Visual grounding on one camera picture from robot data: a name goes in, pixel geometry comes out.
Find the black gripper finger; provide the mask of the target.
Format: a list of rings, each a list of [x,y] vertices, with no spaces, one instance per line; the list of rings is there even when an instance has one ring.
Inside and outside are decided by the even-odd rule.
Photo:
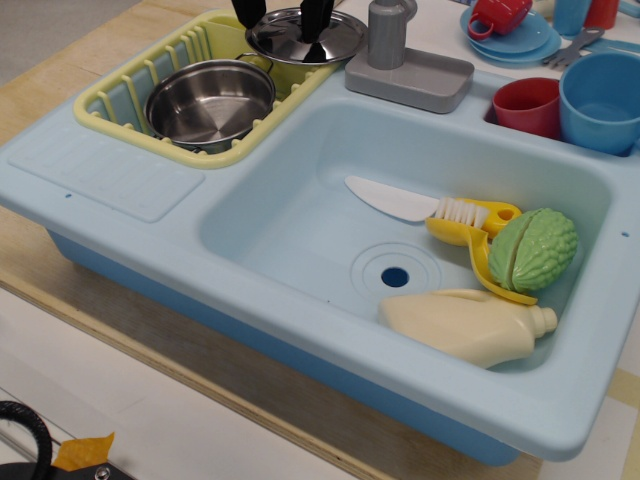
[[[303,0],[300,5],[301,34],[304,42],[316,42],[328,27],[333,12],[333,0]]]
[[[253,28],[266,14],[265,0],[232,0],[238,21],[245,28]]]

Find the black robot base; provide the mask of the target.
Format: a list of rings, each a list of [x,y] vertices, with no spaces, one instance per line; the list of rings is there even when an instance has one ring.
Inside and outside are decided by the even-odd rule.
[[[40,479],[35,475],[36,465],[15,462],[1,466],[1,478],[11,480]],[[43,479],[55,480],[133,480],[133,477],[111,464],[102,464],[73,471],[51,466]]]

